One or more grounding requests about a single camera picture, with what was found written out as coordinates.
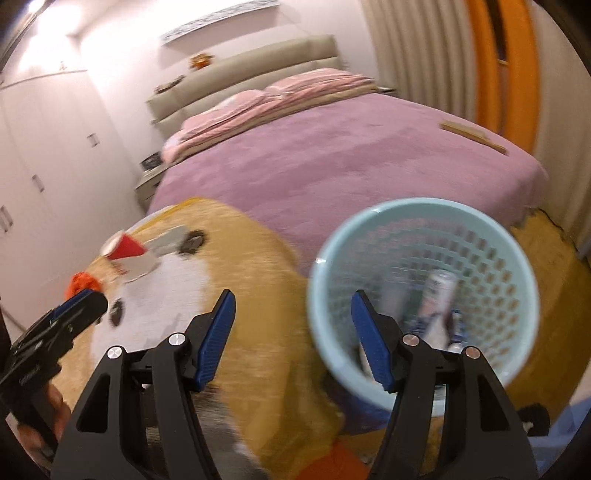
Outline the person's left hand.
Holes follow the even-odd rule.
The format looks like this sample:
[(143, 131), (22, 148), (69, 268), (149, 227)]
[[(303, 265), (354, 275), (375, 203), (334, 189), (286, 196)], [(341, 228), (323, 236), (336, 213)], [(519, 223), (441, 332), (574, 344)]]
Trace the person's left hand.
[(48, 412), (41, 415), (30, 425), (27, 422), (17, 423), (17, 435), (21, 446), (29, 457), (41, 468), (50, 470), (52, 461), (49, 459), (50, 447), (43, 437), (43, 433), (51, 428), (56, 440), (60, 440), (65, 427), (71, 419), (72, 411), (65, 402), (62, 393), (53, 384), (48, 383), (39, 394), (43, 397), (41, 405)]

